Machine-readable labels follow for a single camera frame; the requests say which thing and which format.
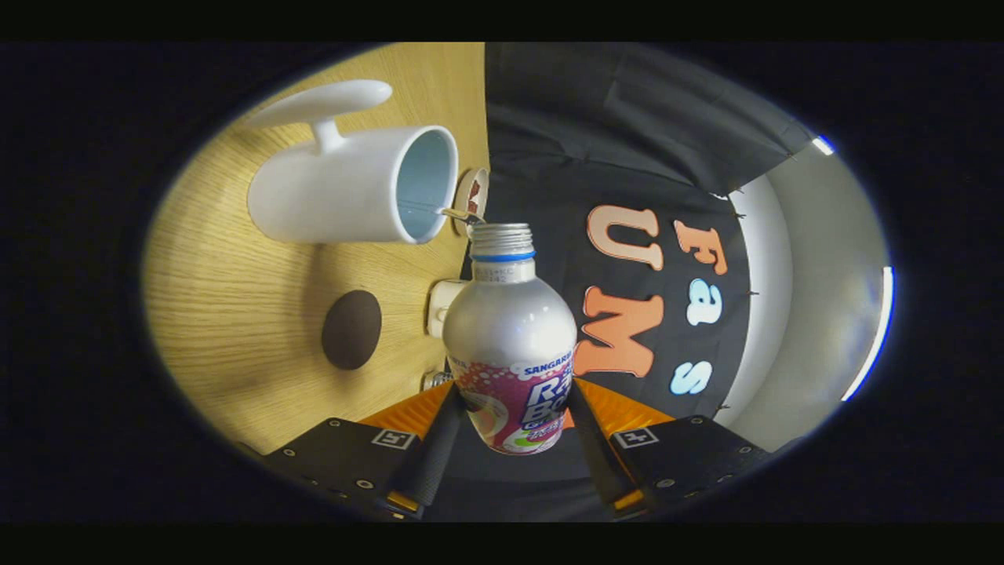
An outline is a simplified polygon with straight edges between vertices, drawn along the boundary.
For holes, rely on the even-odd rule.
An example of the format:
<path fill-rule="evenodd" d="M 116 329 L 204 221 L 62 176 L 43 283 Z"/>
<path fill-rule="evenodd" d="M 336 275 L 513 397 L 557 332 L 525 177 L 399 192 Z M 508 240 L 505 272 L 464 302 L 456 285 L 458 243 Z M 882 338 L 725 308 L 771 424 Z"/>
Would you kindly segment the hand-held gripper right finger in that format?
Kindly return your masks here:
<path fill-rule="evenodd" d="M 670 416 L 580 378 L 567 407 L 600 500 L 616 515 L 692 510 L 773 459 L 710 416 Z"/>

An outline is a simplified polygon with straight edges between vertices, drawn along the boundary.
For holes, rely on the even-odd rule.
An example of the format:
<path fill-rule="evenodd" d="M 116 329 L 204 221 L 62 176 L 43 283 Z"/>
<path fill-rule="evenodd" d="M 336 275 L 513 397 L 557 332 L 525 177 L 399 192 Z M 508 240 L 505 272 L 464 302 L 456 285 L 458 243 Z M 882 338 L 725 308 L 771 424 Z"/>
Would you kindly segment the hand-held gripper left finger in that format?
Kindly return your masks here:
<path fill-rule="evenodd" d="M 440 489 L 464 414 L 458 389 L 445 383 L 363 421 L 327 418 L 263 455 L 263 464 L 338 511 L 419 521 Z"/>

